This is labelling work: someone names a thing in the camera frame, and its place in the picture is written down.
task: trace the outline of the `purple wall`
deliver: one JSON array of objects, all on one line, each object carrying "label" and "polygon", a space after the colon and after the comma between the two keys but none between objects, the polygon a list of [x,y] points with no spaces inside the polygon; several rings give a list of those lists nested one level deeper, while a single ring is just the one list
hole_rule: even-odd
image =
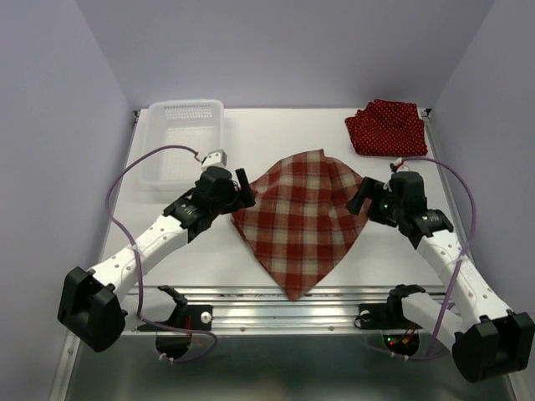
[{"label": "purple wall", "polygon": [[126,98],[431,107],[492,0],[77,0]]},{"label": "purple wall", "polygon": [[0,12],[0,399],[48,399],[64,275],[99,257],[131,108],[72,0]]},{"label": "purple wall", "polygon": [[[477,267],[518,312],[535,317],[535,2],[497,2],[432,112],[443,159],[478,206]],[[455,197],[465,226],[466,196]],[[530,369],[535,383],[535,362]]]}]

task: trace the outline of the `white table surface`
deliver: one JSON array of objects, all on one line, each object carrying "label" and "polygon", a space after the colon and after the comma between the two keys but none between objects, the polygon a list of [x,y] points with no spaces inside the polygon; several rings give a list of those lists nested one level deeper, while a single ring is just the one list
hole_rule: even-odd
[{"label": "white table surface", "polygon": [[[327,156],[342,160],[362,176],[388,180],[392,158],[358,156],[349,142],[344,119],[355,112],[356,109],[226,109],[223,148],[228,153],[227,168],[243,167],[249,180],[253,181],[283,157],[324,149]],[[142,110],[128,163],[141,156],[146,128],[146,110]],[[416,161],[411,162],[410,167],[424,178],[428,206],[443,210],[451,219],[436,166]],[[150,194],[140,188],[138,174],[132,170],[120,187],[115,216],[138,236],[165,206],[166,203],[152,200]],[[127,240],[122,232],[115,226],[110,227],[104,258],[125,245]],[[429,265],[396,229],[368,222],[345,258],[317,287],[394,286],[401,283],[441,285]],[[146,276],[145,284],[277,286],[243,243],[228,216],[218,217],[210,230],[169,255]]]}]

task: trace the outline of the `white basket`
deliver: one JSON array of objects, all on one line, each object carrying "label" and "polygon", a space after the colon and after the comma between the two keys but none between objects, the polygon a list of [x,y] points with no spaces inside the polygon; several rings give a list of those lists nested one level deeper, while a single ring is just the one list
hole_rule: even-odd
[{"label": "white basket", "polygon": [[[154,103],[147,114],[143,154],[164,145],[185,145],[206,155],[220,149],[223,103],[218,100],[182,100]],[[141,163],[140,182],[169,201],[192,188],[201,166],[185,150],[169,149]]]}]

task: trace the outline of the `red polka dot cloth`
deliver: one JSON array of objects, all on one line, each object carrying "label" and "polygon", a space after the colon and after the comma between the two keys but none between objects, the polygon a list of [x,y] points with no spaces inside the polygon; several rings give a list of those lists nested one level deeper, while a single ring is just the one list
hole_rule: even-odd
[{"label": "red polka dot cloth", "polygon": [[355,151],[364,156],[425,156],[424,121],[416,104],[375,100],[345,120]]},{"label": "red polka dot cloth", "polygon": [[290,301],[327,276],[363,230],[366,213],[354,216],[345,208],[361,183],[323,150],[304,152],[251,183],[257,204],[232,214],[232,224]]}]

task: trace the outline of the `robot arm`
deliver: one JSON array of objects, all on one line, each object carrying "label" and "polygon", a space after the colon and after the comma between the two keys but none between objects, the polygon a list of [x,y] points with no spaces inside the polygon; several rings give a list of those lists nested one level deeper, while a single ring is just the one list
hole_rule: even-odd
[{"label": "robot arm", "polygon": [[[365,177],[348,210],[359,214],[366,199],[371,199],[369,219],[398,227],[448,287],[461,245],[444,213],[427,208],[421,176],[395,172],[387,185]],[[500,299],[466,256],[461,257],[451,297],[459,316],[446,311],[437,339],[451,351],[466,380],[473,383],[526,368],[535,324]],[[390,292],[385,314],[394,325],[413,322],[433,332],[440,309],[422,287],[400,285]]]},{"label": "robot arm", "polygon": [[[210,228],[219,215],[254,206],[245,171],[236,171],[239,188],[225,169],[226,163],[223,150],[211,152],[202,163],[203,172],[195,188],[164,209],[135,240],[135,250],[126,246],[88,271],[75,267],[65,277],[58,320],[96,352],[107,349],[125,329],[140,324],[135,305],[125,300],[138,282],[135,251],[140,255],[145,275],[166,256]],[[174,309],[173,301],[177,302],[172,289],[160,289],[158,299],[145,302],[146,312],[160,316],[156,321],[166,320]],[[161,302],[162,297],[169,302]]]}]

